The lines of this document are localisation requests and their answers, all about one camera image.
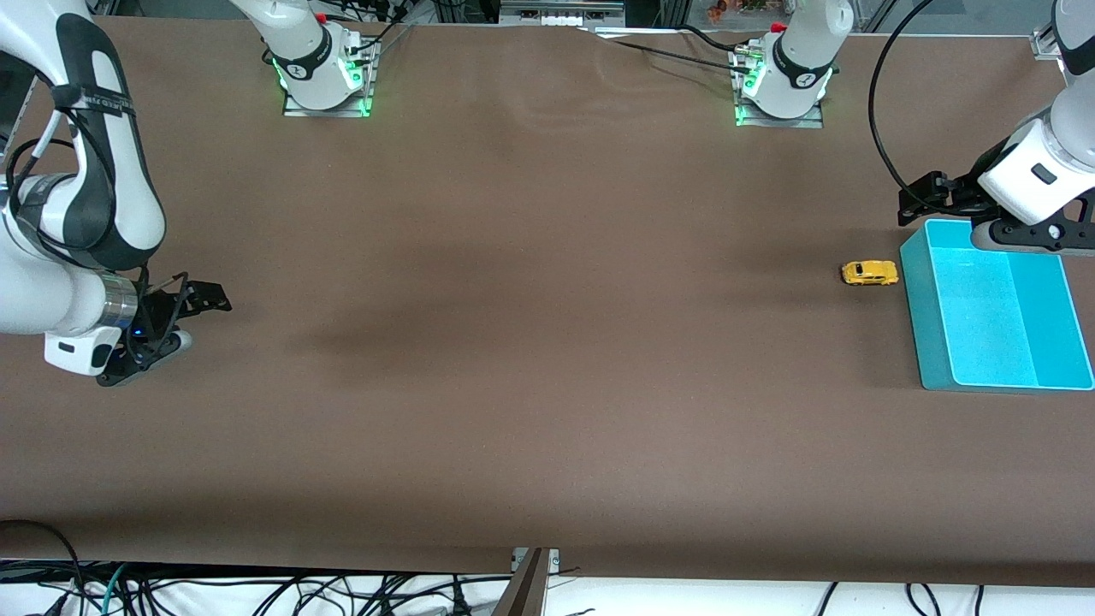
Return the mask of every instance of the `toy car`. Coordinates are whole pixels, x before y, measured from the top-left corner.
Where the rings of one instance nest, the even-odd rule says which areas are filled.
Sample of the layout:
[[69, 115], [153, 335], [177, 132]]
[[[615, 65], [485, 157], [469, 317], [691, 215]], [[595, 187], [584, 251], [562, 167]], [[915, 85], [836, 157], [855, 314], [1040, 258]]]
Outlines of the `toy car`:
[[892, 260], [852, 260], [840, 269], [844, 281], [854, 284], [891, 284], [899, 278]]

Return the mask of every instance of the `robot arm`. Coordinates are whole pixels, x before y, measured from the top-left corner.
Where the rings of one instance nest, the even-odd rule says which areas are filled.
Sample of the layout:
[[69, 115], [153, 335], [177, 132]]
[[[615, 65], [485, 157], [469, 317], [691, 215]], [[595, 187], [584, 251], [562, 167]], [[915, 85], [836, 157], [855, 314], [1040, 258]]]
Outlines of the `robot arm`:
[[785, 32], [760, 39], [763, 66], [742, 94], [773, 117], [802, 117], [825, 96], [832, 61], [854, 23], [848, 0], [800, 2]]
[[164, 218], [114, 45], [82, 0], [3, 0], [2, 9], [0, 49], [49, 83], [59, 109], [51, 127], [67, 119], [79, 162], [74, 175], [27, 177], [5, 214], [50, 257], [100, 269], [145, 263], [163, 239]]
[[[966, 175], [934, 171], [901, 190], [899, 224], [966, 216], [987, 249], [1095, 255], [1095, 1], [1057, 0], [1053, 24], [1069, 85]], [[1073, 200], [1082, 207], [1069, 218]]]
[[[77, 374], [143, 372], [183, 347], [180, 316], [231, 305], [219, 284], [166, 293], [115, 272], [147, 271], [164, 217], [117, 53], [83, 0], [0, 0], [0, 50], [33, 67], [55, 105], [37, 144], [12, 152], [0, 185], [0, 333], [44, 334], [46, 361]], [[31, 175], [62, 121], [79, 171]], [[15, 173], [18, 154], [32, 146]], [[168, 297], [178, 301], [164, 317], [157, 305]], [[165, 344], [172, 336], [177, 344]]]
[[302, 107], [327, 109], [362, 88], [361, 35], [321, 24], [308, 0], [230, 0], [274, 55], [286, 92]]

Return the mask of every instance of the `plastic tray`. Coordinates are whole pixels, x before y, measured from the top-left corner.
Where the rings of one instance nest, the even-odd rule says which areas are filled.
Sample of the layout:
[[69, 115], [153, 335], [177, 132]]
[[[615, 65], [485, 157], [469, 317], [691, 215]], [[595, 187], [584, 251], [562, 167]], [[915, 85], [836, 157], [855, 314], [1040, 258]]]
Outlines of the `plastic tray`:
[[979, 249], [970, 230], [932, 219], [901, 246], [924, 388], [1095, 388], [1061, 257]]

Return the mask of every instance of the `black cable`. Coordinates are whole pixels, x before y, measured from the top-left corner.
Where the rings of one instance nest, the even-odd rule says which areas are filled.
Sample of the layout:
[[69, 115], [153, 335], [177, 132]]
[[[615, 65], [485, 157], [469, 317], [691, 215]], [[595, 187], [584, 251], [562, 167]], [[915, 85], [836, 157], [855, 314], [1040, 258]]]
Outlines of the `black cable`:
[[285, 594], [287, 590], [291, 589], [303, 579], [304, 579], [303, 576], [298, 576], [278, 586], [274, 592], [267, 595], [262, 603], [258, 604], [258, 607], [255, 608], [254, 613], [252, 613], [252, 616], [265, 616], [265, 614], [269, 612], [269, 608], [274, 605], [274, 603], [277, 602], [279, 596]]
[[384, 608], [384, 604], [391, 600], [392, 594], [410, 581], [411, 578], [406, 576], [394, 576], [391, 580], [389, 580], [388, 576], [384, 576], [376, 594], [358, 611], [357, 616], [370, 616], [378, 607]]
[[[932, 608], [933, 612], [935, 613], [935, 616], [942, 616], [942, 613], [940, 612], [940, 603], [935, 601], [935, 593], [932, 592], [932, 589], [929, 588], [927, 584], [917, 584], [917, 585], [924, 589], [924, 592], [927, 593], [927, 598], [930, 598], [932, 602]], [[904, 585], [904, 596], [906, 598], [909, 600], [909, 605], [911, 605], [912, 608], [917, 611], [917, 614], [920, 614], [920, 616], [927, 616], [927, 613], [920, 607], [920, 604], [917, 603], [917, 600], [912, 596], [912, 584]]]
[[124, 579], [118, 579], [114, 588], [114, 595], [122, 600], [122, 613], [138, 616], [134, 608], [132, 597], [129, 595], [129, 583]]
[[[19, 584], [19, 583], [23, 583], [23, 582], [21, 580], [19, 580], [19, 579], [8, 578], [8, 579], [5, 579], [3, 581], [3, 583], [4, 584]], [[94, 594], [87, 593], [87, 592], [80, 592], [78, 589], [71, 588], [72, 586], [71, 582], [69, 582], [69, 586], [68, 588], [55, 586], [55, 585], [53, 585], [53, 584], [50, 584], [48, 582], [35, 582], [35, 583], [36, 583], [36, 585], [38, 585], [38, 586], [41, 586], [43, 589], [49, 589], [49, 590], [54, 590], [54, 591], [61, 591], [61, 593], [64, 593], [65, 596], [76, 596], [76, 597], [79, 597], [80, 601], [81, 601], [81, 603], [84, 602], [84, 601], [87, 601], [88, 603], [91, 604], [92, 609], [94, 612], [96, 612], [96, 613], [99, 613], [99, 612], [102, 611], [102, 604], [99, 603], [99, 601], [96, 601], [96, 600], [103, 598], [102, 595], [94, 595]]]
[[309, 591], [308, 598], [304, 598], [306, 595], [300, 590], [301, 582], [298, 582], [297, 592], [300, 593], [300, 598], [297, 601], [297, 607], [295, 607], [292, 611], [292, 616], [298, 616], [300, 614], [300, 611], [303, 609], [304, 606], [308, 605], [313, 598], [326, 598], [323, 596], [323, 591], [331, 588], [335, 582], [342, 580], [342, 578], [343, 578], [342, 576], [332, 578], [326, 582], [320, 584], [320, 588], [315, 589], [314, 591]]
[[[337, 7], [337, 8], [338, 8], [338, 10], [339, 10], [339, 11], [342, 11], [343, 13], [345, 13], [345, 12], [346, 12], [346, 7], [347, 7], [347, 4], [349, 4], [349, 2], [345, 2], [345, 1], [343, 1], [343, 2], [336, 2], [336, 1], [334, 1], [334, 0], [320, 0], [320, 2], [322, 2], [322, 3], [324, 3], [324, 4], [330, 4], [330, 5], [332, 5], [332, 7]], [[357, 15], [357, 21], [358, 21], [358, 22], [361, 22], [361, 21], [364, 21], [364, 18], [361, 16], [361, 11], [360, 11], [360, 10], [358, 10], [358, 8], [357, 8], [357, 7], [354, 7], [354, 13], [355, 13], [355, 14]], [[332, 16], [334, 16], [334, 15], [327, 15], [327, 18], [328, 18], [328, 19], [330, 19], [330, 18], [332, 18]]]
[[705, 33], [704, 31], [700, 30], [699, 27], [695, 27], [694, 25], [689, 25], [687, 23], [682, 23], [680, 25], [675, 25], [673, 30], [683, 30], [683, 31], [691, 32], [692, 34], [699, 36], [700, 39], [703, 40], [704, 43], [706, 43], [707, 45], [711, 45], [712, 47], [714, 47], [716, 49], [722, 49], [724, 51], [733, 51], [735, 47], [737, 47], [738, 45], [741, 45], [742, 43], [746, 43], [744, 40], [742, 43], [737, 43], [735, 45], [726, 45], [724, 43], [719, 43], [718, 40], [715, 40], [714, 38], [707, 36], [707, 33]]
[[711, 60], [704, 60], [704, 59], [700, 59], [700, 58], [693, 58], [691, 56], [683, 56], [681, 54], [675, 54], [672, 51], [666, 51], [665, 49], [655, 49], [654, 47], [647, 47], [645, 45], [635, 45], [634, 43], [626, 43], [624, 40], [616, 40], [615, 38], [612, 38], [611, 40], [613, 43], [615, 43], [616, 45], [623, 45], [624, 47], [631, 47], [632, 49], [639, 49], [639, 50], [643, 50], [643, 51], [649, 51], [652, 54], [657, 54], [659, 56], [666, 56], [668, 58], [676, 58], [678, 60], [685, 60], [685, 61], [689, 61], [689, 62], [695, 62], [698, 65], [704, 65], [704, 66], [711, 66], [711, 67], [715, 67], [715, 68], [721, 68], [723, 70], [728, 70], [730, 72], [741, 72], [741, 73], [749, 72], [749, 69], [747, 69], [745, 67], [736, 67], [736, 66], [724, 65], [724, 63], [719, 63], [719, 62], [713, 62]]
[[186, 282], [189, 281], [189, 274], [187, 271], [175, 274], [172, 281], [174, 280], [180, 280], [178, 294], [175, 295], [175, 306], [172, 307], [171, 318], [168, 319], [168, 326], [163, 330], [163, 336], [160, 337], [160, 341], [157, 342], [155, 349], [153, 349], [150, 355], [152, 358], [157, 357], [160, 351], [163, 350], [163, 344], [171, 338], [172, 330], [175, 329], [175, 324], [178, 323], [178, 314], [183, 311], [183, 304], [186, 303], [186, 295], [189, 291], [189, 289], [186, 288]]
[[[140, 269], [140, 272], [137, 275], [137, 280], [136, 280], [136, 283], [134, 284], [136, 287], [136, 290], [137, 290], [137, 314], [134, 315], [134, 323], [137, 322], [137, 317], [138, 317], [139, 313], [145, 307], [145, 293], [146, 293], [146, 291], [148, 291], [148, 261], [146, 260], [145, 263], [140, 264], [139, 269]], [[140, 365], [142, 363], [142, 358], [139, 355], [136, 355], [137, 351], [138, 351], [138, 349], [137, 349], [137, 346], [134, 345], [134, 327], [132, 327], [132, 325], [130, 325], [128, 328], [126, 328], [126, 332], [125, 332], [125, 344], [123, 345], [123, 347], [125, 347], [126, 353], [130, 358], [132, 358], [134, 363], [136, 363], [138, 365]]]
[[279, 586], [291, 580], [281, 579], [269, 579], [269, 580], [237, 580], [232, 582], [217, 582], [211, 580], [170, 580], [165, 582], [160, 582], [152, 586], [153, 591], [159, 591], [166, 589], [168, 586], [174, 586], [176, 584], [193, 584], [195, 586]]
[[818, 606], [816, 616], [825, 616], [825, 611], [829, 607], [829, 600], [832, 598], [832, 593], [837, 590], [837, 584], [839, 583], [840, 582], [833, 582], [829, 584], [828, 589], [826, 589], [825, 595], [821, 597], [821, 605]]
[[[26, 164], [23, 165], [23, 168], [20, 170], [18, 175], [15, 174], [15, 165], [19, 163], [19, 159], [22, 158], [27, 150], [33, 149], [41, 141], [42, 139], [30, 139], [27, 141], [23, 141], [19, 144], [19, 147], [12, 150], [10, 154], [8, 154], [8, 164], [4, 165], [3, 173], [4, 182], [8, 184], [8, 201], [12, 216], [18, 216], [19, 210], [23, 207], [23, 201], [19, 196], [19, 191], [23, 182], [26, 181], [26, 176], [31, 174], [34, 165], [37, 164], [38, 159], [32, 155], [31, 159], [26, 161]], [[74, 148], [71, 141], [65, 141], [61, 139], [49, 139], [49, 142], [57, 146], [65, 146], [67, 148]]]
[[160, 600], [155, 598], [154, 594], [149, 593], [148, 598], [151, 602], [151, 604], [155, 606], [155, 608], [158, 611], [162, 611], [168, 616], [178, 616], [178, 614], [175, 614], [174, 612], [168, 609], [166, 606], [164, 606], [162, 603], [160, 603]]
[[349, 596], [349, 613], [353, 616], [354, 611], [357, 608], [357, 604], [355, 603], [356, 597], [354, 596], [354, 589], [351, 589], [349, 585], [348, 576], [343, 576], [343, 584], [346, 585], [346, 596]]
[[463, 588], [460, 585], [460, 577], [452, 574], [452, 616], [470, 616], [472, 608], [464, 598]]
[[365, 45], [361, 45], [360, 47], [351, 47], [350, 50], [349, 50], [349, 53], [350, 54], [356, 54], [358, 51], [362, 51], [365, 49], [368, 49], [369, 47], [372, 47], [377, 43], [380, 43], [380, 40], [384, 37], [384, 35], [388, 34], [388, 31], [390, 31], [393, 27], [395, 27], [395, 24], [397, 24], [397, 23], [400, 23], [400, 22], [397, 22], [395, 20], [392, 20], [391, 22], [389, 22], [388, 25], [384, 26], [384, 30], [380, 31], [380, 34], [378, 34], [376, 37], [372, 38], [372, 40], [369, 40], [368, 43], [366, 43]]
[[152, 582], [149, 580], [141, 580], [137, 584], [137, 591], [140, 593], [141, 603], [146, 600], [148, 601], [148, 609], [152, 616], [160, 616], [160, 611], [155, 605], [155, 597], [152, 596]]
[[[148, 611], [145, 609], [145, 600], [148, 597], [145, 596], [145, 591], [143, 591], [145, 586], [141, 584], [142, 581], [137, 580], [137, 590], [134, 592], [134, 595], [137, 597], [137, 608], [140, 609], [140, 616], [149, 616], [151, 607]], [[127, 591], [129, 590], [128, 582], [126, 582], [126, 590]]]
[[3, 528], [4, 526], [28, 526], [31, 528], [45, 531], [46, 533], [49, 533], [50, 535], [56, 537], [61, 543], [61, 545], [65, 546], [65, 551], [67, 551], [69, 558], [72, 559], [72, 578], [76, 580], [77, 590], [80, 591], [81, 595], [80, 614], [82, 615], [84, 609], [84, 597], [82, 596], [84, 592], [83, 573], [80, 571], [80, 558], [76, 555], [76, 548], [73, 548], [72, 544], [69, 543], [68, 537], [66, 537], [64, 534], [61, 534], [60, 531], [54, 528], [49, 524], [46, 524], [44, 522], [37, 522], [34, 520], [23, 520], [23, 519], [0, 520], [0, 528]]
[[102, 165], [103, 167], [103, 173], [106, 176], [106, 183], [108, 184], [108, 189], [111, 190], [108, 213], [106, 217], [108, 222], [103, 225], [103, 232], [100, 233], [97, 237], [95, 237], [95, 241], [89, 243], [85, 246], [68, 244], [60, 240], [55, 240], [42, 232], [38, 233], [38, 236], [47, 241], [48, 243], [53, 244], [55, 247], [61, 247], [68, 251], [91, 249], [106, 239], [106, 235], [111, 232], [111, 228], [114, 225], [114, 220], [117, 217], [118, 213], [118, 195], [116, 190], [117, 177], [115, 176], [114, 165], [111, 163], [111, 161], [106, 159], [106, 153], [103, 151], [101, 143], [95, 140], [95, 137], [91, 133], [91, 130], [88, 130], [88, 125], [84, 124], [83, 120], [80, 118], [80, 116], [73, 113], [71, 109], [60, 109], [60, 112], [65, 114], [65, 117], [69, 118], [69, 121], [71, 121], [73, 126], [76, 126], [77, 132], [79, 132], [80, 136], [83, 137], [85, 141], [88, 141], [88, 144], [91, 146], [91, 151], [95, 154], [95, 158], [99, 159], [99, 164]]
[[357, 4], [351, 4], [350, 8], [354, 9], [354, 14], [357, 15], [358, 21], [362, 21], [364, 22], [365, 18], [361, 15], [361, 11], [358, 10]]
[[445, 584], [438, 584], [436, 586], [430, 586], [430, 588], [428, 588], [428, 589], [426, 589], [426, 590], [424, 590], [422, 592], [412, 593], [411, 595], [404, 597], [402, 601], [400, 601], [395, 605], [393, 605], [391, 607], [388, 607], [387, 609], [384, 609], [383, 612], [381, 612], [377, 616], [391, 616], [391, 614], [393, 614], [396, 609], [399, 609], [399, 607], [401, 605], [403, 605], [404, 603], [406, 603], [408, 601], [416, 600], [416, 598], [422, 598], [422, 597], [425, 597], [425, 596], [430, 596], [430, 595], [438, 594], [439, 591], [452, 588], [454, 584], [479, 584], [479, 583], [483, 583], [483, 582], [505, 582], [505, 581], [508, 581], [510, 579], [511, 579], [511, 576], [493, 576], [493, 577], [489, 577], [489, 578], [476, 578], [474, 580], [461, 580], [461, 581], [458, 581], [458, 582], [448, 582], [448, 583], [445, 583]]
[[886, 165], [886, 170], [889, 171], [890, 176], [894, 177], [897, 185], [915, 199], [917, 202], [927, 209], [936, 213], [948, 213], [954, 216], [956, 213], [970, 213], [975, 210], [950, 210], [930, 204], [920, 198], [920, 195], [913, 191], [913, 189], [909, 187], [909, 184], [907, 184], [901, 177], [901, 174], [898, 173], [897, 167], [894, 165], [894, 161], [890, 160], [889, 154], [886, 153], [886, 146], [883, 144], [883, 138], [878, 133], [878, 121], [875, 116], [875, 94], [878, 90], [878, 75], [883, 72], [883, 66], [886, 63], [886, 57], [889, 56], [890, 48], [894, 46], [894, 43], [897, 42], [897, 37], [904, 31], [906, 26], [909, 25], [909, 22], [911, 22], [913, 18], [920, 14], [921, 11], [934, 1], [935, 0], [921, 0], [921, 2], [917, 4], [903, 20], [901, 20], [901, 23], [899, 23], [894, 30], [894, 33], [889, 35], [889, 38], [886, 39], [886, 45], [883, 46], [883, 51], [878, 55], [878, 61], [875, 63], [875, 71], [871, 75], [871, 86], [867, 89], [867, 124], [871, 125], [871, 137], [875, 141], [875, 149], [878, 150], [878, 155], [881, 156], [883, 163]]
[[342, 616], [347, 616], [346, 608], [343, 607], [343, 604], [338, 603], [337, 601], [331, 598], [330, 596], [323, 596], [323, 595], [320, 595], [318, 598], [320, 601], [324, 601], [324, 602], [330, 603], [331, 605], [334, 605], [335, 607], [337, 607], [338, 611], [342, 612]]

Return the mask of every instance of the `brown table surface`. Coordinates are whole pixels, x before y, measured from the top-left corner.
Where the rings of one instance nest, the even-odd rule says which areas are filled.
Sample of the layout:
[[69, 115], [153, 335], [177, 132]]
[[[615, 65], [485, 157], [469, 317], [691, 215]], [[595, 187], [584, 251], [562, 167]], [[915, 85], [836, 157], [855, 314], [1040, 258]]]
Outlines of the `brown table surface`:
[[[0, 514], [93, 559], [1095, 583], [1095, 398], [925, 392], [904, 290], [838, 279], [911, 233], [867, 131], [881, 38], [811, 131], [553, 27], [416, 28], [373, 117], [284, 118], [247, 22], [103, 23], [153, 277], [235, 311], [117, 391], [0, 338]], [[959, 174], [1062, 84], [1022, 38], [909, 39], [880, 125], [909, 179]], [[1095, 263], [1068, 267], [1095, 340]]]

